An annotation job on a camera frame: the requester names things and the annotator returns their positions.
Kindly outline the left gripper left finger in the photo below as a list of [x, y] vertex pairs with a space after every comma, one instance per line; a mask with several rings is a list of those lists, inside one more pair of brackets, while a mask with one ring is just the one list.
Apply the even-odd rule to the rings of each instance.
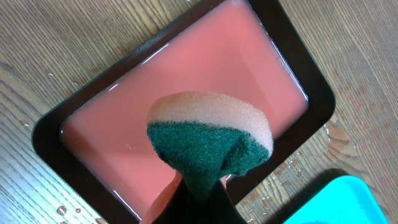
[[196, 209], [197, 201], [182, 180], [152, 224], [195, 224], [198, 221]]

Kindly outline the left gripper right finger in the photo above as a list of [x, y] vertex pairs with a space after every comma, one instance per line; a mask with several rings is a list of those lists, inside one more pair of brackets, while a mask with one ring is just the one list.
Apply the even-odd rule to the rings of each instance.
[[231, 203], [223, 183], [219, 180], [213, 186], [205, 201], [205, 213], [201, 219], [206, 224], [245, 224], [246, 221]]

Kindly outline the green scouring sponge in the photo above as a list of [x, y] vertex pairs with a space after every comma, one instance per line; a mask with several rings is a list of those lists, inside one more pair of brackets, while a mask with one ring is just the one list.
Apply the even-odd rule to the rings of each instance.
[[175, 170], [168, 186], [142, 218], [152, 223], [179, 183], [197, 201], [203, 223], [205, 201], [229, 175], [243, 176], [273, 153], [272, 131], [264, 113], [229, 95], [185, 91], [156, 100], [147, 115], [147, 135], [158, 157]]

